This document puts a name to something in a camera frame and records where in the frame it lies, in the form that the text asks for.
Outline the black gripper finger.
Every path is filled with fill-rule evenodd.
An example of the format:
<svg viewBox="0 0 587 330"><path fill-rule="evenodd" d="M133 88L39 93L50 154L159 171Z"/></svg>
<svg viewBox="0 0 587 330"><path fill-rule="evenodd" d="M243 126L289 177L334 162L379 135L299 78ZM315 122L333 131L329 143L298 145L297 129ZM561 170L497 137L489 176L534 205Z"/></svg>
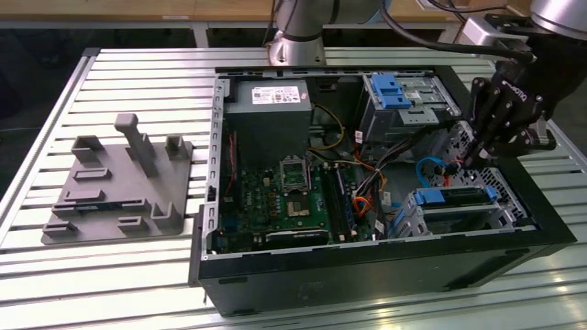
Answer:
<svg viewBox="0 0 587 330"><path fill-rule="evenodd" d="M528 128L526 122L514 121L512 117L500 118L489 115L481 122L481 159L513 157L522 150Z"/></svg>
<svg viewBox="0 0 587 330"><path fill-rule="evenodd" d="M482 168L504 155L508 100L502 77L476 78L469 110L474 138L464 155L465 168Z"/></svg>

